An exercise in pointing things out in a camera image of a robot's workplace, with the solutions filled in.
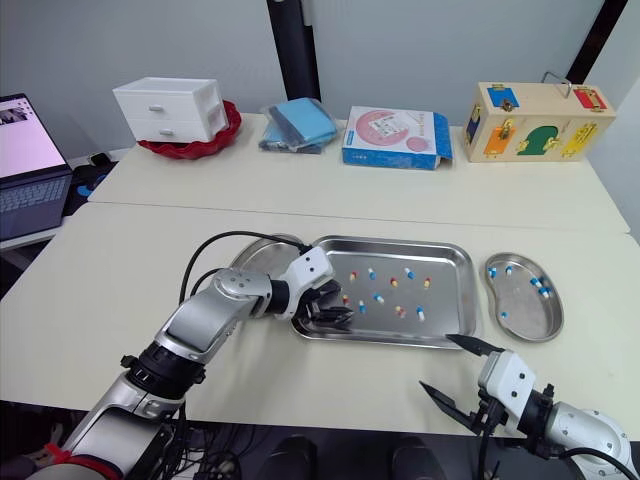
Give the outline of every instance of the blue and white box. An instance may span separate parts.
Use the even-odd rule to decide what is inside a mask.
[[[342,159],[352,165],[435,170],[451,159],[449,122],[417,110],[351,107]]]

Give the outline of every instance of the laptop screen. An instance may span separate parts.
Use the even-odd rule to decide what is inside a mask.
[[[0,178],[65,165],[24,95],[0,100]]]

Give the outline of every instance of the medicine box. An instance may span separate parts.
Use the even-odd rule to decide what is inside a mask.
[[[216,80],[146,77],[113,93],[136,140],[209,142],[229,126]]]
[[[452,158],[449,122],[438,113],[351,107],[342,159],[352,165],[434,170]]]
[[[465,150],[471,162],[580,160],[615,116],[593,86],[480,82]]]

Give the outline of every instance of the red plastic bowl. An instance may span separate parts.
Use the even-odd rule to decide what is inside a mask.
[[[187,158],[195,160],[196,158],[218,153],[224,147],[233,143],[242,122],[242,117],[236,110],[236,106],[226,100],[223,101],[224,111],[227,113],[227,120],[229,120],[229,127],[216,133],[216,136],[210,142],[168,143],[140,140],[138,145],[148,148],[154,153],[175,159]]]

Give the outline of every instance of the laptop keyboard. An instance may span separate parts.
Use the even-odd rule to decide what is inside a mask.
[[[66,177],[55,178],[48,182],[3,190],[0,192],[0,213],[18,208],[32,207],[45,202],[59,200],[64,191]]]

